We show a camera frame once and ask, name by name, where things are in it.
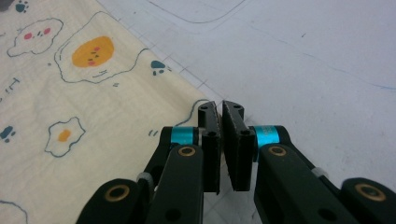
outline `cream fabric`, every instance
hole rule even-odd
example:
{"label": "cream fabric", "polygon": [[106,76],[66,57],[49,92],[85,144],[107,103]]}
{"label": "cream fabric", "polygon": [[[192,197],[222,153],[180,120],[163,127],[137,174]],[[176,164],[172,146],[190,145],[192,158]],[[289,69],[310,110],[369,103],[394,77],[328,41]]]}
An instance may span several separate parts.
{"label": "cream fabric", "polygon": [[0,220],[74,223],[205,97],[90,1],[0,7]]}

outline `red dot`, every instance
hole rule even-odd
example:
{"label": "red dot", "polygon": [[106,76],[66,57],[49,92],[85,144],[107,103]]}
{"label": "red dot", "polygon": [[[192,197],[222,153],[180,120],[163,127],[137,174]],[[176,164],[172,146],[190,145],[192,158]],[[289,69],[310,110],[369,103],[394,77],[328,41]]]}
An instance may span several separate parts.
{"label": "red dot", "polygon": [[47,29],[44,30],[44,35],[47,35],[49,33],[50,33],[50,28],[47,28]]}
{"label": "red dot", "polygon": [[32,33],[29,33],[29,34],[24,36],[24,39],[30,39],[30,38],[32,38]]}

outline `white surface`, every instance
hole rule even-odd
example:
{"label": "white surface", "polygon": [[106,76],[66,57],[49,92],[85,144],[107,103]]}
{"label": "white surface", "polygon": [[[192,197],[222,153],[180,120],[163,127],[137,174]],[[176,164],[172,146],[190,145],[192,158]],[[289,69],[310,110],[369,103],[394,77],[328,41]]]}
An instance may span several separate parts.
{"label": "white surface", "polygon": [[[396,190],[394,1],[99,2],[208,97],[284,125],[337,187]],[[241,223],[215,210],[206,221]]]}

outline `cartoon face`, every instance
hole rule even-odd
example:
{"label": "cartoon face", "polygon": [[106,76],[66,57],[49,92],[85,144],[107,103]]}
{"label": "cartoon face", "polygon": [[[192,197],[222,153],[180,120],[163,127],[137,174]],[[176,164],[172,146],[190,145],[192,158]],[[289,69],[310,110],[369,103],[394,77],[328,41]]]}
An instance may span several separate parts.
{"label": "cartoon face", "polygon": [[32,52],[40,54],[49,49],[53,39],[59,34],[64,24],[58,19],[37,21],[26,26],[15,37],[14,46],[7,53],[10,57]]}
{"label": "cartoon face", "polygon": [[114,45],[107,36],[96,37],[81,45],[72,55],[72,62],[77,67],[99,66],[113,56]]}
{"label": "cartoon face", "polygon": [[145,46],[105,12],[97,12],[55,53],[55,62],[65,82],[99,83],[132,71]]}
{"label": "cartoon face", "polygon": [[49,141],[45,151],[53,157],[62,157],[72,149],[84,133],[85,130],[81,127],[78,118],[54,123],[49,127]]}

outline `fabric cloth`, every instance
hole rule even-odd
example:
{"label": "fabric cloth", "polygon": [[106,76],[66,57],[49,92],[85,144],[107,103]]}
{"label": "fabric cloth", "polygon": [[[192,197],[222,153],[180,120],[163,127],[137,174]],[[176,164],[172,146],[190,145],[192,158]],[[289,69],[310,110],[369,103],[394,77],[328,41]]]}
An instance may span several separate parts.
{"label": "fabric cloth", "polygon": [[0,220],[74,223],[205,97],[93,0],[0,4]]}

